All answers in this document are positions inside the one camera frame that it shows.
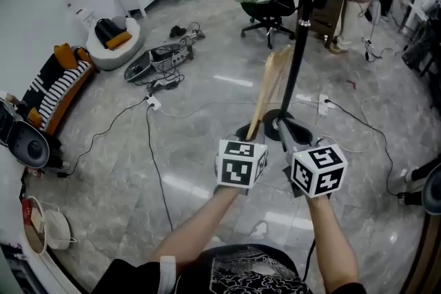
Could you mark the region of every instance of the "white bucket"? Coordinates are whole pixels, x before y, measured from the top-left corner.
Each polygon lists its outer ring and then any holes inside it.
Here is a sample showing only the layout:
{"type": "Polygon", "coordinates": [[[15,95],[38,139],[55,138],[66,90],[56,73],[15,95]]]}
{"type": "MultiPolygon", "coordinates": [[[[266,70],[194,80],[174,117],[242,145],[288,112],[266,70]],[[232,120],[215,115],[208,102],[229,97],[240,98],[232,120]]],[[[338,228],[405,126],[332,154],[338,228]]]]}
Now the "white bucket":
{"type": "Polygon", "coordinates": [[[69,244],[76,242],[76,240],[70,237],[68,221],[60,212],[60,208],[55,205],[53,206],[57,208],[56,211],[52,209],[44,211],[48,246],[54,250],[66,250],[69,244]]]}

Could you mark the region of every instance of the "beige pants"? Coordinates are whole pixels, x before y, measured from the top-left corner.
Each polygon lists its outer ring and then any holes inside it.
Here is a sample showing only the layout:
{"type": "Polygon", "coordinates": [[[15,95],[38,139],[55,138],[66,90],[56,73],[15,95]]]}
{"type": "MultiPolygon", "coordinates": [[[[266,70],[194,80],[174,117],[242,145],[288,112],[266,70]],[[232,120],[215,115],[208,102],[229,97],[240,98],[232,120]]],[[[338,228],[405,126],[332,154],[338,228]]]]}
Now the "beige pants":
{"type": "Polygon", "coordinates": [[[348,50],[354,41],[361,41],[363,33],[361,23],[367,22],[365,12],[370,3],[357,3],[355,1],[345,1],[342,11],[340,29],[337,27],[336,33],[340,33],[337,38],[337,47],[341,50],[348,50]]]}

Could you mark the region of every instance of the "brown wooden desk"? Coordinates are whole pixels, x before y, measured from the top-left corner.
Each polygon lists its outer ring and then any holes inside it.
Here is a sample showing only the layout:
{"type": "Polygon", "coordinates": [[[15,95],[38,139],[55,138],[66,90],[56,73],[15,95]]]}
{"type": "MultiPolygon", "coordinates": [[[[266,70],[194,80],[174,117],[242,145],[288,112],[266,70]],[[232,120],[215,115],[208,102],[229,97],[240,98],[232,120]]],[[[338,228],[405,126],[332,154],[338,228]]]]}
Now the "brown wooden desk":
{"type": "MultiPolygon", "coordinates": [[[[328,0],[323,9],[314,9],[313,19],[311,21],[311,31],[317,32],[324,36],[328,36],[325,47],[329,48],[336,33],[336,28],[338,25],[338,19],[340,18],[340,13],[342,12],[344,0],[328,0]],[[324,23],[329,23],[331,27],[328,27],[322,23],[315,20],[319,20],[324,23]]],[[[303,7],[298,10],[298,19],[301,19],[303,13],[303,7]]]]}

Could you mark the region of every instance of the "tile floor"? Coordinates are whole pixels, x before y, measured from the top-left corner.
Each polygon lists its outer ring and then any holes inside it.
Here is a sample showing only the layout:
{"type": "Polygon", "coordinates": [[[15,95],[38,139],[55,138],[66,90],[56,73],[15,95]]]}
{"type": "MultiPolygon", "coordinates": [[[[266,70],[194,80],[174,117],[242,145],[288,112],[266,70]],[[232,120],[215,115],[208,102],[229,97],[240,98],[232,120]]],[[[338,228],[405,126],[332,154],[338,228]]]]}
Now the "tile floor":
{"type": "MultiPolygon", "coordinates": [[[[182,116],[207,102],[256,101],[269,50],[263,31],[239,36],[240,29],[249,24],[239,4],[234,0],[160,0],[147,10],[148,18],[141,20],[147,29],[145,48],[168,42],[173,25],[187,26],[192,21],[199,22],[207,36],[194,45],[194,60],[179,67],[185,75],[179,87],[157,94],[164,112],[182,116]],[[215,76],[249,84],[237,85],[215,76]]],[[[285,24],[293,25],[294,20],[285,24]]],[[[364,31],[370,32],[367,24],[364,31]]],[[[281,33],[275,33],[273,41],[276,50],[289,43],[281,33]]],[[[376,28],[373,42],[377,50],[390,47],[394,51],[404,43],[386,23],[376,28]]],[[[92,136],[106,130],[122,109],[146,95],[144,87],[124,81],[125,66],[96,75],[72,108],[59,134],[68,146],[70,162],[87,150],[92,136]]],[[[398,180],[402,168],[421,165],[437,154],[441,124],[438,113],[429,109],[426,83],[393,52],[386,51],[383,60],[368,63],[360,42],[348,54],[334,56],[312,34],[294,94],[316,100],[320,91],[358,116],[361,102],[371,98],[364,105],[365,113],[387,136],[394,161],[390,185],[395,192],[404,187],[398,180]],[[356,90],[347,80],[356,82],[356,90]]],[[[169,232],[148,149],[146,108],[143,103],[126,112],[109,133],[96,138],[92,151],[68,179],[29,179],[30,194],[57,203],[67,216],[78,243],[57,251],[57,257],[89,291],[114,258],[140,265],[169,232]]],[[[149,113],[152,146],[175,225],[211,196],[218,140],[247,123],[254,108],[245,103],[213,103],[189,118],[149,113]]],[[[316,121],[316,110],[305,104],[291,105],[292,114],[300,120],[316,121]]],[[[338,109],[331,109],[318,128],[349,149],[360,151],[371,144],[370,131],[338,109]]],[[[307,204],[291,194],[282,173],[287,164],[280,143],[266,142],[266,174],[247,197],[239,196],[217,235],[235,243],[249,234],[255,222],[266,219],[269,239],[292,256],[302,274],[313,240],[307,204]]],[[[345,156],[347,179],[332,196],[332,203],[358,257],[360,279],[369,293],[398,293],[418,245],[424,212],[419,207],[401,207],[387,193],[390,164],[381,136],[376,135],[369,151],[345,156]]],[[[315,256],[307,283],[315,293],[324,293],[315,256]]]]}

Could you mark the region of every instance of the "black office chair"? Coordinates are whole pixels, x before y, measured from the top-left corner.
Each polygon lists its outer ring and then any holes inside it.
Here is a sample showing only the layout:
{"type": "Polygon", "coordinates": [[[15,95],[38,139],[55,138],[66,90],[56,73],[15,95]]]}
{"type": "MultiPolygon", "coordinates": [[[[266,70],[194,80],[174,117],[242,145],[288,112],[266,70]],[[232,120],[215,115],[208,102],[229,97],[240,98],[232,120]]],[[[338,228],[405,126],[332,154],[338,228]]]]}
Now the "black office chair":
{"type": "Polygon", "coordinates": [[[240,32],[240,36],[245,37],[246,31],[255,30],[256,28],[266,28],[269,49],[273,49],[273,45],[271,44],[271,29],[273,28],[289,34],[289,39],[295,39],[296,34],[293,31],[281,26],[282,17],[291,16],[296,11],[294,1],[292,1],[292,6],[289,6],[291,1],[292,0],[262,0],[259,3],[240,3],[242,9],[251,17],[249,20],[251,23],[254,23],[255,20],[259,21],[256,25],[243,28],[240,32]]]}

